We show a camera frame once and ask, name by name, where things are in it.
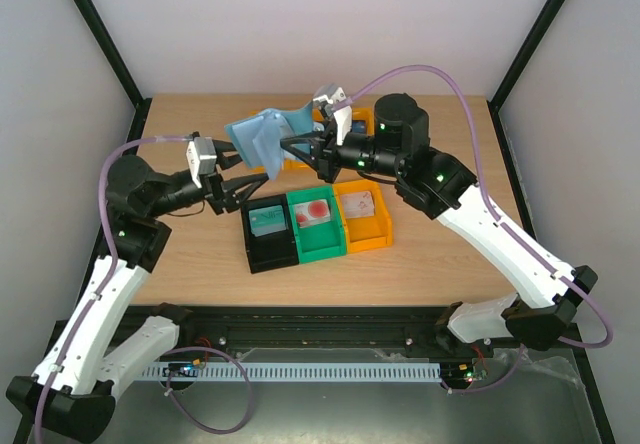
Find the blue leather card holder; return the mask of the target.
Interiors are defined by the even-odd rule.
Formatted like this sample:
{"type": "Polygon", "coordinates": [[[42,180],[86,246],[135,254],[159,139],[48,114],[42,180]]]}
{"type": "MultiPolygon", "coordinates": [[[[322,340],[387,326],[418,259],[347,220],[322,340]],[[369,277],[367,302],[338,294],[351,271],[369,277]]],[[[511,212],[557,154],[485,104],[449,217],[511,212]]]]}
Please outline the blue leather card holder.
{"type": "Polygon", "coordinates": [[[288,157],[283,138],[297,137],[314,128],[312,103],[296,110],[267,108],[248,118],[227,124],[225,132],[249,168],[262,167],[275,180],[288,157]]]}

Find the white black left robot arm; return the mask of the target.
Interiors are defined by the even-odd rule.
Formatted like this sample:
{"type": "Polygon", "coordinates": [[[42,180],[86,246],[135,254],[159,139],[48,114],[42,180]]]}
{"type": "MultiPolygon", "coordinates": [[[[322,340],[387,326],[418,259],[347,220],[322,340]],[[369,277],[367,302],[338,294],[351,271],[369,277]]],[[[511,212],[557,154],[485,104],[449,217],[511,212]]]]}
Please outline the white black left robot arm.
{"type": "Polygon", "coordinates": [[[161,216],[198,203],[216,214],[236,211],[268,180],[265,174],[224,179],[222,171],[242,161],[230,142],[198,134],[173,140],[186,146],[183,171],[155,171],[133,152],[141,139],[116,148],[102,166],[98,207],[105,246],[56,342],[30,375],[14,377],[6,391],[32,422],[37,443],[45,430],[77,443],[95,442],[139,373],[179,343],[188,313],[163,304],[124,343],[109,348],[170,238],[161,216]]]}

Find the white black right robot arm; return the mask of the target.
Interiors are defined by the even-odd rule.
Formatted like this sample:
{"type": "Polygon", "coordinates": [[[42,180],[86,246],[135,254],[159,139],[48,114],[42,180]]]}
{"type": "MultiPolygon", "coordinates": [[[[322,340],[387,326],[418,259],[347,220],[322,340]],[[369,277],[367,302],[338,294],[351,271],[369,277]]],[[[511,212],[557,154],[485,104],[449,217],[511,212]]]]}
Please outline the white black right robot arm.
{"type": "Polygon", "coordinates": [[[437,322],[436,343],[460,354],[485,339],[513,338],[545,351],[565,337],[597,282],[588,266],[573,267],[545,250],[488,196],[480,179],[454,156],[432,147],[429,116],[407,94],[374,105],[371,135],[347,129],[339,112],[320,106],[322,127],[283,137],[283,150],[332,183],[343,169],[387,178],[402,200],[472,245],[512,285],[505,297],[450,305],[437,322]]]}

